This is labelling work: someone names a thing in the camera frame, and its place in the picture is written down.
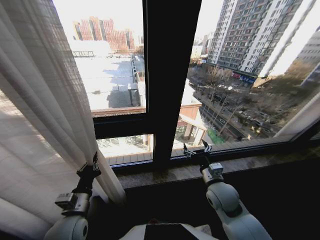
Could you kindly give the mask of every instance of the blue sign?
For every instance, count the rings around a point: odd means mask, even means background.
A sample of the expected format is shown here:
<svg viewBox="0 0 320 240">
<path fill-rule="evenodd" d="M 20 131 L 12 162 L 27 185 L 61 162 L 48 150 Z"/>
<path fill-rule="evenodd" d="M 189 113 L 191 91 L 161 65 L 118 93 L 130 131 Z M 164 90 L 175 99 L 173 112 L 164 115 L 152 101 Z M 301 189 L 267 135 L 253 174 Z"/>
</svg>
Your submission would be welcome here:
<svg viewBox="0 0 320 240">
<path fill-rule="evenodd" d="M 241 75 L 241 76 L 239 77 L 239 79 L 240 79 L 241 81 L 244 81 L 244 82 L 250 83 L 250 84 L 253 84 L 253 83 L 256 81 L 256 79 L 253 78 L 253 77 L 243 76 L 243 75 Z"/>
</svg>

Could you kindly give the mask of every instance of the sign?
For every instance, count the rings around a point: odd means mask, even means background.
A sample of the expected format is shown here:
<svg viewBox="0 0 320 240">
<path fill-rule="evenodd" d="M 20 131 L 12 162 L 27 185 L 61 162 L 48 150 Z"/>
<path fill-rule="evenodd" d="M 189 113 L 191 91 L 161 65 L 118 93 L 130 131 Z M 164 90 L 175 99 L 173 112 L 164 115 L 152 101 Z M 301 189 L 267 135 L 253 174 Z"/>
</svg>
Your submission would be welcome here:
<svg viewBox="0 0 320 240">
<path fill-rule="evenodd" d="M 243 76 L 243 75 L 241 75 L 239 79 L 249 84 L 253 84 L 256 81 L 256 79 L 253 77 Z"/>
<path fill-rule="evenodd" d="M 241 75 L 240 75 L 240 74 L 235 73 L 235 72 L 232 72 L 232 73 L 231 73 L 231 76 L 232 76 L 232 77 L 234 77 L 234 78 L 236 78 L 236 79 L 238 79 L 238 78 L 240 78 L 240 77 L 241 77 Z"/>
</svg>

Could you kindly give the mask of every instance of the white curtain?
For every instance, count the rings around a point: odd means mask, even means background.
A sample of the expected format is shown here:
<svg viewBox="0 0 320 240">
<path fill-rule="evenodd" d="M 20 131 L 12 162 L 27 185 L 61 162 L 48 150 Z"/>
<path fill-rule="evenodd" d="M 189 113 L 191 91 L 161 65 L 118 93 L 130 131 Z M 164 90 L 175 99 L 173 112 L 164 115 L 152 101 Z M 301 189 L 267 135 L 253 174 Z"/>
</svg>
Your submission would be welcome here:
<svg viewBox="0 0 320 240">
<path fill-rule="evenodd" d="M 95 193 L 125 201 L 98 150 L 84 85 L 51 0 L 0 0 L 0 90 L 0 209 L 11 203 L 42 220 L 38 231 L 45 231 L 60 217 L 58 193 L 76 187 L 75 171 L 96 151 L 102 174 Z M 0 221 L 0 230 L 6 227 Z"/>
</svg>

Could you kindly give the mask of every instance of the red brick building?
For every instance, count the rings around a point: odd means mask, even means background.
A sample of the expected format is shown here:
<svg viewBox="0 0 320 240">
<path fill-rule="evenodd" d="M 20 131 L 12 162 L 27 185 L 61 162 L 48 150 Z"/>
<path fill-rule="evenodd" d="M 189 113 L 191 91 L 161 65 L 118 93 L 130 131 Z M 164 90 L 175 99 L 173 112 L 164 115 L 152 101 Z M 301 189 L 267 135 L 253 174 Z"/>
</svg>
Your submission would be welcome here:
<svg viewBox="0 0 320 240">
<path fill-rule="evenodd" d="M 99 20 L 91 16 L 89 20 L 82 19 L 81 23 L 74 22 L 75 38 L 87 41 L 107 41 L 115 53 L 132 52 L 135 50 L 134 37 L 130 29 L 116 30 L 112 19 Z"/>
</svg>

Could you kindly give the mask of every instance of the black window frame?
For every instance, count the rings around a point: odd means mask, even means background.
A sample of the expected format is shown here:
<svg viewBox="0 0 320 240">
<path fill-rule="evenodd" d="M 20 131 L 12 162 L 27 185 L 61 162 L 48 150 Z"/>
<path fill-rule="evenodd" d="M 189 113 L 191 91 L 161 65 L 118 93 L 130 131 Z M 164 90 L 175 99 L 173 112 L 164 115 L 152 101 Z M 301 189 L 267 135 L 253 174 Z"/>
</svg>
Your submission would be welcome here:
<svg viewBox="0 0 320 240">
<path fill-rule="evenodd" d="M 163 1 L 142 0 L 146 113 L 94 117 L 93 123 L 96 139 L 153 134 L 153 159 L 112 165 L 115 172 L 126 172 L 132 169 L 152 171 L 191 161 L 186 156 L 171 157 L 171 152 L 201 2 L 198 0 L 192 4 L 186 4 L 181 11 L 179 2 L 168 1 L 165 4 Z M 178 59 L 167 61 L 166 52 L 174 53 Z M 318 139 L 310 140 L 319 131 L 320 119 L 317 119 L 289 141 L 231 148 L 212 152 L 210 157 L 216 162 L 257 156 L 272 151 L 285 152 L 297 146 L 307 148 L 319 144 Z"/>
</svg>

